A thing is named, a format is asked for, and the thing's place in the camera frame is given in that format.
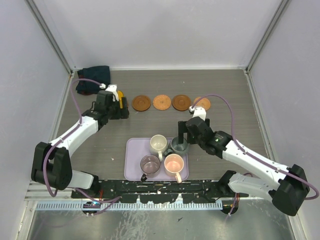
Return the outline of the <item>woven rattan coaster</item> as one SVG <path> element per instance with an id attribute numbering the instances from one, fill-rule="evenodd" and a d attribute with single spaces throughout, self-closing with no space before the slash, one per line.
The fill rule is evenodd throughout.
<path id="1" fill-rule="evenodd" d="M 208 98 L 204 97 L 195 106 L 196 107 L 202 107 L 207 111 L 211 107 L 211 102 L 210 102 L 210 100 Z"/>
<path id="2" fill-rule="evenodd" d="M 153 99 L 153 106 L 160 111 L 164 111 L 167 110 L 168 108 L 170 108 L 171 106 L 171 99 L 169 96 L 165 95 L 165 94 L 160 94 L 157 95 L 154 99 Z"/>

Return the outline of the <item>brown wooden coaster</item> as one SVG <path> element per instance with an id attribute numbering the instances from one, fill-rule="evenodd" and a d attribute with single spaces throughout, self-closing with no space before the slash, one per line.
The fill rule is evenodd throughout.
<path id="1" fill-rule="evenodd" d="M 189 107 L 192 105 L 191 99 L 185 95 L 185 94 L 178 94 L 173 97 L 172 99 L 172 106 L 177 110 L 177 111 L 186 111 L 189 109 Z"/>
<path id="2" fill-rule="evenodd" d="M 132 100 L 131 105 L 134 110 L 144 112 L 150 108 L 151 100 L 146 95 L 138 95 Z"/>

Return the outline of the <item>yellow mug black outside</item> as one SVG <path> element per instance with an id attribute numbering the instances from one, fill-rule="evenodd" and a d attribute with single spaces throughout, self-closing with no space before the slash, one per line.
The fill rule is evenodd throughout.
<path id="1" fill-rule="evenodd" d="M 119 106 L 122 109 L 123 108 L 123 100 L 122 100 L 122 98 L 124 97 L 124 94 L 123 94 L 123 92 L 121 90 L 118 90 L 117 94 L 118 94 L 118 98 L 119 98 Z"/>

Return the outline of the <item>grey green mug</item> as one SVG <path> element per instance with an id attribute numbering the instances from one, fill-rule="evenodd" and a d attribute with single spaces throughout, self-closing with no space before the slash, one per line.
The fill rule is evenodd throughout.
<path id="1" fill-rule="evenodd" d="M 180 156 L 185 156 L 189 151 L 189 145 L 187 143 L 187 140 L 185 138 L 182 139 L 182 143 L 179 143 L 179 137 L 174 137 L 169 145 L 168 149 L 164 152 L 164 156 L 167 157 L 171 154 L 177 154 Z"/>

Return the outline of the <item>white speckled mug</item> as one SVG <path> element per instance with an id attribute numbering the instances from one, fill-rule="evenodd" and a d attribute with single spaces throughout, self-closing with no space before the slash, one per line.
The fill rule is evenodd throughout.
<path id="1" fill-rule="evenodd" d="M 154 135 L 149 141 L 149 151 L 158 157 L 160 162 L 164 159 L 164 152 L 168 149 L 168 141 L 163 135 Z"/>

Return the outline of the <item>pink mug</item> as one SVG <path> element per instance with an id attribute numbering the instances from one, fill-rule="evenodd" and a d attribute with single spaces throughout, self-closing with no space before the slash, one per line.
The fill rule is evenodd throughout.
<path id="1" fill-rule="evenodd" d="M 181 171 L 184 166 L 183 158 L 175 153 L 168 155 L 164 160 L 165 173 L 170 177 L 174 177 L 179 184 L 182 183 Z"/>

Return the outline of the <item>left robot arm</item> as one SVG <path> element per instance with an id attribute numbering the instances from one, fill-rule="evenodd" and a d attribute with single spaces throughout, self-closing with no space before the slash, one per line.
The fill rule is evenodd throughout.
<path id="1" fill-rule="evenodd" d="M 72 169 L 73 153 L 110 120 L 128 119 L 128 101 L 113 92 L 101 90 L 90 109 L 83 112 L 76 124 L 49 143 L 36 145 L 31 180 L 46 185 L 49 190 L 82 189 L 88 198 L 100 193 L 97 175 Z"/>

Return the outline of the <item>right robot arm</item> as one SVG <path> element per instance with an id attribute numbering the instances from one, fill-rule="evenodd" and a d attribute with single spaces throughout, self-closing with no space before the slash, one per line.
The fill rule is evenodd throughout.
<path id="1" fill-rule="evenodd" d="M 178 122 L 178 141 L 197 144 L 211 156 L 232 162 L 253 174 L 252 177 L 228 170 L 218 181 L 225 197 L 248 194 L 270 201 L 279 211 L 295 216 L 310 192 L 305 171 L 272 161 L 240 144 L 224 131 L 213 131 L 210 120 L 196 116 Z"/>

